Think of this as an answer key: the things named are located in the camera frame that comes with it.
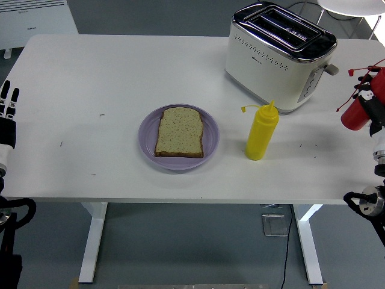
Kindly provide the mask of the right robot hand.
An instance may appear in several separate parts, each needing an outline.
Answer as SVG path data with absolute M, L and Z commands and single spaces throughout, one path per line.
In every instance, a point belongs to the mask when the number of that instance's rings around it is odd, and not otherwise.
M 375 78 L 371 72 L 377 72 L 376 76 L 378 76 L 380 68 L 374 67 L 374 71 L 371 69 L 372 67 L 364 76 L 358 77 L 360 82 L 355 88 L 358 90 L 357 100 L 371 121 L 369 135 L 375 142 L 373 156 L 379 158 L 380 151 L 384 151 L 384 104 L 372 91 L 371 84 Z

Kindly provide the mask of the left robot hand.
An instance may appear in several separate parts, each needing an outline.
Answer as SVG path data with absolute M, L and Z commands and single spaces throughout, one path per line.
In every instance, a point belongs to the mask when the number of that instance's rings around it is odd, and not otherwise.
M 1 89 L 1 177 L 7 172 L 8 156 L 16 145 L 16 103 L 20 90 L 14 88 L 9 102 L 7 96 L 10 91 L 11 82 L 6 80 Z

